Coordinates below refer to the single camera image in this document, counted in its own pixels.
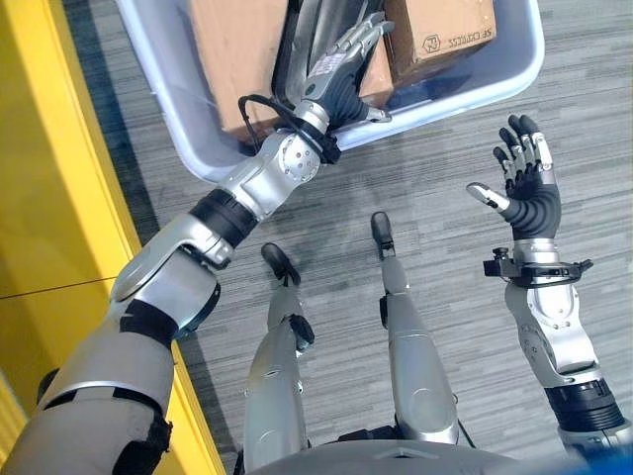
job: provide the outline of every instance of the brown cardboard box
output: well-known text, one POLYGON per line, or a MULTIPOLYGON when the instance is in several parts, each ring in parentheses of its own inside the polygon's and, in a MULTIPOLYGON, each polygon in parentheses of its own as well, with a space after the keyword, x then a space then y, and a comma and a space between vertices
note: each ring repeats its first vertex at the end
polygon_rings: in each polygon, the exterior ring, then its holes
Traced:
POLYGON ((413 84, 452 65, 497 35, 493 0, 386 0, 395 85, 413 84))
MULTIPOLYGON (((277 58, 288 0, 192 0, 191 18, 198 53, 225 132, 247 140, 237 99, 247 94, 271 95, 270 82, 277 58)), ((387 49, 380 41, 361 85, 361 96, 383 106, 394 86, 387 49)), ((246 105, 255 130, 277 120, 269 108, 246 105)))

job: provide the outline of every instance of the robot finger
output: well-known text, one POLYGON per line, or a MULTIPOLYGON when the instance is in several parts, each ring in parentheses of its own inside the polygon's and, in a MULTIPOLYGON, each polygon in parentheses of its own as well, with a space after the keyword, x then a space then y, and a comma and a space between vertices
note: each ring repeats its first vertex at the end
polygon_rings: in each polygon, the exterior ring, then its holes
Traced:
POLYGON ((348 51, 350 48, 354 46, 358 39, 361 38, 365 33, 372 30, 377 24, 385 20, 384 12, 376 12, 369 15, 365 20, 360 22, 359 24, 353 26, 350 30, 348 30, 343 37, 337 42, 338 52, 348 51))
POLYGON ((523 147, 523 155, 525 159, 525 172, 533 171, 533 167, 535 165, 534 158, 534 148, 532 147, 532 141, 530 139, 530 134, 527 129, 525 129, 525 124, 521 123, 521 120, 515 115, 511 115, 507 119, 507 123, 512 127, 512 129, 518 135, 518 139, 523 147))
POLYGON ((510 200, 501 196, 494 190, 483 183, 470 183, 466 187, 466 191, 478 201, 490 206, 498 213, 503 213, 510 206, 510 200))
POLYGON ((520 174, 525 171, 525 154, 523 153, 523 146, 506 128, 499 129, 498 136, 505 142, 507 149, 510 151, 512 158, 514 159, 514 165, 516 166, 516 179, 519 179, 520 174))
POLYGON ((534 147, 534 160, 539 170, 551 169, 553 165, 552 154, 547 142, 545 142, 545 136, 540 132, 536 123, 527 116, 521 116, 520 124, 530 136, 534 147))
POLYGON ((514 176, 516 175, 516 167, 514 162, 499 146, 496 146, 493 150, 493 155, 501 165, 503 169, 503 178, 505 180, 505 191, 514 188, 514 176))
POLYGON ((349 48, 349 38, 354 34, 357 27, 358 25, 354 25, 353 27, 350 27, 345 33, 343 33, 342 37, 340 37, 336 41, 336 43, 329 47, 329 49, 327 50, 327 54, 335 54, 339 50, 344 51, 345 49, 349 48))
POLYGON ((384 111, 382 109, 377 109, 376 107, 369 106, 367 108, 367 117, 365 120, 370 122, 390 122, 392 119, 392 115, 384 111))
POLYGON ((369 30, 363 30, 359 35, 353 35, 350 38, 350 47, 346 50, 344 60, 352 58, 358 54, 359 51, 363 59, 367 57, 367 54, 369 54, 381 36, 392 31, 394 26, 394 22, 383 21, 376 24, 369 30))

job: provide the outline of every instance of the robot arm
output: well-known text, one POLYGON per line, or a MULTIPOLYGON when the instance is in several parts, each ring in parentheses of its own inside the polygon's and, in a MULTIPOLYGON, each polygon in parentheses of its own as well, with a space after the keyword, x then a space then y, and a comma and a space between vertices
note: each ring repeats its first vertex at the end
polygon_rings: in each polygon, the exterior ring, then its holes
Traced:
POLYGON ((171 341, 192 332, 220 297, 214 268, 321 161, 333 162, 330 124, 387 117, 351 87, 380 36, 393 28, 373 14, 316 64, 305 98, 285 119, 292 131, 259 152, 187 214, 162 229, 118 276, 103 324, 50 382, 3 474, 149 474, 169 443, 171 341))
POLYGON ((630 449, 633 429, 617 406, 579 319, 580 300, 573 285, 592 266, 590 260, 561 262, 554 237, 561 200, 547 143, 527 116, 510 116, 494 155, 504 173, 507 197, 481 183, 468 192, 499 212, 512 226, 513 258, 494 249, 485 273, 508 280, 505 302, 516 320, 521 348, 545 389, 569 451, 591 458, 608 449, 630 449))

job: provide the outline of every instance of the plastic bin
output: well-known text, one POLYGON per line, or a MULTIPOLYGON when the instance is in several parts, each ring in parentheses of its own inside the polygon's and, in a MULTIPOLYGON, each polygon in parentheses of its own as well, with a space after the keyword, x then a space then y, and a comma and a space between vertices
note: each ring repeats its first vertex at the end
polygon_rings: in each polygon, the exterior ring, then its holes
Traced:
MULTIPOLYGON (((186 0, 117 0, 147 81, 185 166, 221 181, 244 155, 222 132, 186 0)), ((452 68, 404 89, 388 103, 387 124, 358 123, 337 131, 349 149, 518 94, 536 78, 544 40, 536 0, 495 0, 497 38, 452 68)))

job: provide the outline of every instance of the yellow wall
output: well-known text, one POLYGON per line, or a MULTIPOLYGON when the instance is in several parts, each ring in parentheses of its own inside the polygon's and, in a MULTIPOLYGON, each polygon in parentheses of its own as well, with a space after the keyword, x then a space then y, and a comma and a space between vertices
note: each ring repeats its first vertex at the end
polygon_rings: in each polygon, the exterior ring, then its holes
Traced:
MULTIPOLYGON (((59 0, 0 0, 0 464, 138 238, 59 0)), ((159 474, 224 474, 180 352, 159 474)))

